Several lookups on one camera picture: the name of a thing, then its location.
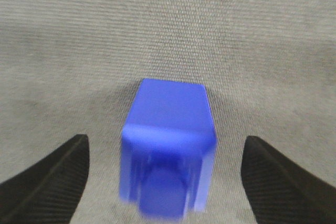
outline blue plastic block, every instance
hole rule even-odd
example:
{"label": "blue plastic block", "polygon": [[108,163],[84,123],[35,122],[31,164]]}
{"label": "blue plastic block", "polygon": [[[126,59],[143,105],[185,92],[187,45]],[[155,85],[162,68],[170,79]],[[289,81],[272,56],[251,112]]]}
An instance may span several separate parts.
{"label": "blue plastic block", "polygon": [[121,141],[122,200],[152,218],[205,208],[217,141],[203,85],[144,79]]}

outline textured fabric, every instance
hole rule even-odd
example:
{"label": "textured fabric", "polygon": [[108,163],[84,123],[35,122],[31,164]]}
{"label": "textured fabric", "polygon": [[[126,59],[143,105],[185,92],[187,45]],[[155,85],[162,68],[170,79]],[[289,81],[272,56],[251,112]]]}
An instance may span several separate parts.
{"label": "textured fabric", "polygon": [[120,131],[145,77],[208,89],[212,185],[182,223],[256,223],[247,135],[336,186],[336,0],[0,0],[0,181],[86,133],[71,223],[148,223],[118,200]]}

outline blue block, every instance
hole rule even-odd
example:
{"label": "blue block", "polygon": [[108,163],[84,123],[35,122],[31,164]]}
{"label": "blue block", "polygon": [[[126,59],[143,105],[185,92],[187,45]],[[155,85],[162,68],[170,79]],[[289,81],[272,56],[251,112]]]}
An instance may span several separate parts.
{"label": "blue block", "polygon": [[144,79],[121,142],[123,201],[153,218],[204,210],[217,140],[203,85]]}

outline cube top face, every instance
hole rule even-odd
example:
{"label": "cube top face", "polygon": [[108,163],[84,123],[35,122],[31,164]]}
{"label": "cube top face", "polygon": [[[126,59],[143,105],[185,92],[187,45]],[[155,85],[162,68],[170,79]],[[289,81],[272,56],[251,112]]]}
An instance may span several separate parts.
{"label": "cube top face", "polygon": [[126,119],[123,141],[143,148],[202,154],[216,144],[205,87],[144,79]]}

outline gray carpet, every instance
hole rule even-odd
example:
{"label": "gray carpet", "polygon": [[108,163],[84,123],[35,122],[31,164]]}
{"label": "gray carpet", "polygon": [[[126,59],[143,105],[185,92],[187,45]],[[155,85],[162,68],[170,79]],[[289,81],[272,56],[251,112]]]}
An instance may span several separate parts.
{"label": "gray carpet", "polygon": [[206,211],[183,224],[256,223],[239,175],[250,134],[336,186],[336,0],[0,0],[0,182],[86,133],[71,224],[147,223],[118,200],[145,77],[208,89],[215,169]]}

